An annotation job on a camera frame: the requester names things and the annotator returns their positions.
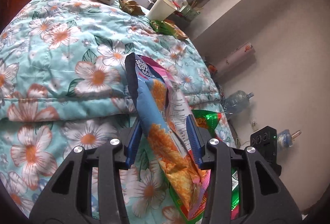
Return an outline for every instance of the floral bedspread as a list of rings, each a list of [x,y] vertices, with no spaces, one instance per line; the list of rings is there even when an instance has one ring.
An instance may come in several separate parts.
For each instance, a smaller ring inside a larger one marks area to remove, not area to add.
[[[75,146],[98,147],[132,126],[130,52],[165,67],[193,108],[223,112],[193,44],[156,34],[145,16],[130,16],[118,2],[32,0],[1,33],[0,179],[26,216]],[[216,133],[234,146],[224,114]],[[145,138],[120,176],[131,223],[183,222]],[[97,216],[97,169],[92,183]]]

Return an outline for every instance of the nutrition label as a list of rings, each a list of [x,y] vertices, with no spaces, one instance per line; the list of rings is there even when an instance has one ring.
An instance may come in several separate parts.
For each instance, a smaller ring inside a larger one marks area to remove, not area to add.
[[[231,190],[234,190],[238,186],[238,173],[235,171],[235,173],[231,176]]]
[[[170,96],[169,117],[175,124],[176,129],[179,131],[181,139],[187,150],[190,150],[191,146],[186,128],[186,118],[191,111],[178,85],[175,85],[174,83],[172,83],[172,85],[173,88]]]

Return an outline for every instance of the blue gripper pad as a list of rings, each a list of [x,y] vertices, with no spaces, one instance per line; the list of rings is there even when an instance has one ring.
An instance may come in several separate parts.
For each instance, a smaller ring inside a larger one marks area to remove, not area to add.
[[[192,155],[194,156],[194,161],[200,168],[203,164],[202,157],[205,154],[204,143],[201,143],[198,139],[197,132],[199,132],[198,127],[195,124],[195,120],[192,115],[188,115],[186,119],[187,134],[192,150]]]
[[[134,122],[133,127],[130,130],[130,134],[128,135],[128,146],[124,146],[124,153],[126,156],[126,166],[131,167],[131,165],[135,162],[135,157],[138,152],[140,140],[142,137],[142,127],[141,121],[137,118]]]

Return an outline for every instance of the green snack bag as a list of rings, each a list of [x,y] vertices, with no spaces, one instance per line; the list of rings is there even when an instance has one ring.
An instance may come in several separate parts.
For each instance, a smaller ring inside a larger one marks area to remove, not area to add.
[[[183,202],[181,201],[181,199],[179,198],[179,196],[177,195],[177,193],[175,192],[175,190],[173,189],[173,187],[169,184],[169,192],[170,192],[170,196],[173,199],[174,205],[177,208],[177,210],[179,211],[180,215],[182,216],[182,218],[184,219],[184,221],[187,224],[195,224],[197,221],[199,221],[204,214],[204,209],[205,209],[205,205],[206,205],[206,192],[203,195],[203,200],[201,202],[201,205],[199,206],[198,210],[194,213],[192,219],[188,220],[188,211],[185,208]]]
[[[212,137],[215,137],[214,130],[217,127],[219,120],[221,119],[221,113],[215,113],[213,111],[203,109],[193,109],[192,113],[195,116],[196,123],[199,127],[206,128]]]
[[[150,26],[157,33],[161,33],[161,34],[165,34],[165,35],[171,35],[171,36],[174,35],[174,30],[170,29],[162,21],[151,20],[150,21]]]

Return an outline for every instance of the water bottle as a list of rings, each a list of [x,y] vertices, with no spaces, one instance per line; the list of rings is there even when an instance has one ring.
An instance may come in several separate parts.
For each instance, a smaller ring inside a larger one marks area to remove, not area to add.
[[[244,91],[239,90],[231,94],[226,98],[223,105],[227,119],[229,119],[233,114],[238,114],[246,109],[250,105],[249,99],[255,94],[246,94]]]

